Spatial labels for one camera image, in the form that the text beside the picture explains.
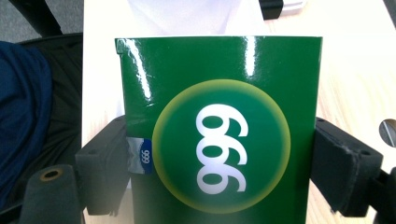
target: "small label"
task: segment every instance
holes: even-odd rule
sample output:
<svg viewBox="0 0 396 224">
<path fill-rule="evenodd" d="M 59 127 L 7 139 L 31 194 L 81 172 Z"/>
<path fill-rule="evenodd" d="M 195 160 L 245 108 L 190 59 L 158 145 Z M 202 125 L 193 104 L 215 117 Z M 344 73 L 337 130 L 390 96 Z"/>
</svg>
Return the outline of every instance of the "small label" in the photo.
<svg viewBox="0 0 396 224">
<path fill-rule="evenodd" d="M 134 174 L 152 173 L 151 141 L 145 138 L 126 138 L 129 144 L 130 159 L 128 171 Z"/>
</svg>

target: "white table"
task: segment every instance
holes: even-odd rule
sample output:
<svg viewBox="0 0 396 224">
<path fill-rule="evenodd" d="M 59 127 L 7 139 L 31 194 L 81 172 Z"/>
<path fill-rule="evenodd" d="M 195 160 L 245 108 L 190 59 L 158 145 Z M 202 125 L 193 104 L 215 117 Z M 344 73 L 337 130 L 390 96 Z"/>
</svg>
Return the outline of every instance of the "white table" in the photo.
<svg viewBox="0 0 396 224">
<path fill-rule="evenodd" d="M 124 1 L 84 3 L 82 144 L 123 114 L 120 61 L 114 37 L 132 36 L 134 24 Z M 294 16 L 262 24 L 269 35 L 322 35 L 317 116 L 385 156 L 383 169 L 396 166 L 396 148 L 378 132 L 384 119 L 396 119 L 396 32 L 380 0 L 309 0 Z M 132 223 L 131 193 L 126 191 L 118 217 L 88 217 L 87 223 Z M 332 214 L 311 184 L 307 223 L 372 223 L 366 218 Z"/>
</svg>

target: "black clamp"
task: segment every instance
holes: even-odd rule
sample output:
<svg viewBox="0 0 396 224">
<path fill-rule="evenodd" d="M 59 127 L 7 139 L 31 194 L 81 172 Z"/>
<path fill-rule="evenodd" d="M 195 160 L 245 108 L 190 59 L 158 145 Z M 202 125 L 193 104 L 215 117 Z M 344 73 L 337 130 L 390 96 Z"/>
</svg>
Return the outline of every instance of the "black clamp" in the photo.
<svg viewBox="0 0 396 224">
<path fill-rule="evenodd" d="M 396 223 L 396 168 L 381 170 L 383 156 L 324 119 L 317 119 L 311 179 L 332 210 L 344 217 Z"/>
</svg>

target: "green package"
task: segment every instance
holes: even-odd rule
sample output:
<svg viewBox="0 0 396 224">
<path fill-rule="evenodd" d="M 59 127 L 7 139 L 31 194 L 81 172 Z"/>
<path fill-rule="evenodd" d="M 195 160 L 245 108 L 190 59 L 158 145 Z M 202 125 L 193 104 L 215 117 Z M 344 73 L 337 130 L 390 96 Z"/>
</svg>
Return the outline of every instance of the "green package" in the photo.
<svg viewBox="0 0 396 224">
<path fill-rule="evenodd" d="M 131 174 L 135 224 L 305 223 L 320 37 L 119 38 L 116 48 L 143 171 Z"/>
</svg>

